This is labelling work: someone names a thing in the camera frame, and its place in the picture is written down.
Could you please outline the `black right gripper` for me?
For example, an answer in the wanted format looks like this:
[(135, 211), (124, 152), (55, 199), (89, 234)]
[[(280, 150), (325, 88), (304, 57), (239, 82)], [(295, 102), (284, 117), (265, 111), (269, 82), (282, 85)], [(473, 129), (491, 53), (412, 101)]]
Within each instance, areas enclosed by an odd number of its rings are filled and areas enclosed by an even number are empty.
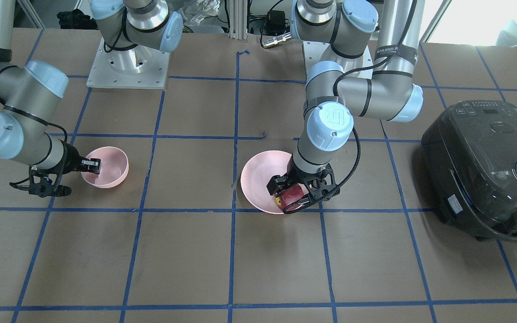
[(101, 160), (86, 159), (78, 153), (64, 153), (58, 165), (45, 170), (31, 166), (26, 179), (20, 182), (10, 182), (9, 186), (39, 197), (69, 196), (72, 188), (61, 185), (60, 182), (64, 174), (72, 171), (98, 175), (101, 171)]

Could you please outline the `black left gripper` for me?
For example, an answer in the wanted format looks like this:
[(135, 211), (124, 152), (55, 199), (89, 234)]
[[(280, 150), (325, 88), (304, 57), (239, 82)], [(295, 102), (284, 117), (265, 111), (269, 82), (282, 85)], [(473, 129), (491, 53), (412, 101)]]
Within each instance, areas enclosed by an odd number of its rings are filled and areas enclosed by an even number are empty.
[(283, 214), (294, 214), (320, 201), (328, 201), (340, 193), (330, 164), (326, 164), (322, 171), (310, 174), (302, 171), (291, 157), (285, 175), (275, 175), (267, 183), (267, 192), (271, 196), (279, 196), (295, 184), (302, 184), (307, 194), (299, 200), (282, 208)]

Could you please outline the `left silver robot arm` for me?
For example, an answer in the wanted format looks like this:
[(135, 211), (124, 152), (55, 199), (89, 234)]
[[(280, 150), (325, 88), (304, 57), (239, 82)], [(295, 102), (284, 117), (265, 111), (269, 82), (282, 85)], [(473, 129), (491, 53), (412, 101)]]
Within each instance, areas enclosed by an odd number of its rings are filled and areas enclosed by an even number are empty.
[(267, 190), (284, 214), (339, 193), (330, 160), (351, 135), (354, 118), (410, 122), (423, 104), (412, 81), (418, 60), (423, 0), (386, 0), (379, 13), (367, 0), (295, 0), (290, 32), (327, 43), (307, 73), (303, 133), (287, 171)]

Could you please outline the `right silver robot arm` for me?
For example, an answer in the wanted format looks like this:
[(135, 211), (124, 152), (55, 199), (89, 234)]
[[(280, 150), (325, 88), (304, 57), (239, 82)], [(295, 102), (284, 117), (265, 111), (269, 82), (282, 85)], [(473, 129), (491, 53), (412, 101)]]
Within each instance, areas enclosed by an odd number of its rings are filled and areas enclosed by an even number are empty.
[[(26, 179), (9, 185), (40, 197), (68, 196), (72, 190), (61, 179), (80, 172), (93, 186), (117, 186), (129, 171), (121, 149), (103, 147), (82, 156), (66, 139), (47, 134), (68, 76), (43, 61), (25, 67), (10, 63), (14, 8), (14, 1), (0, 0), (0, 159), (25, 164), (29, 171)], [(164, 0), (93, 0), (91, 10), (104, 52), (134, 52), (143, 46), (171, 53), (180, 43), (183, 17)]]

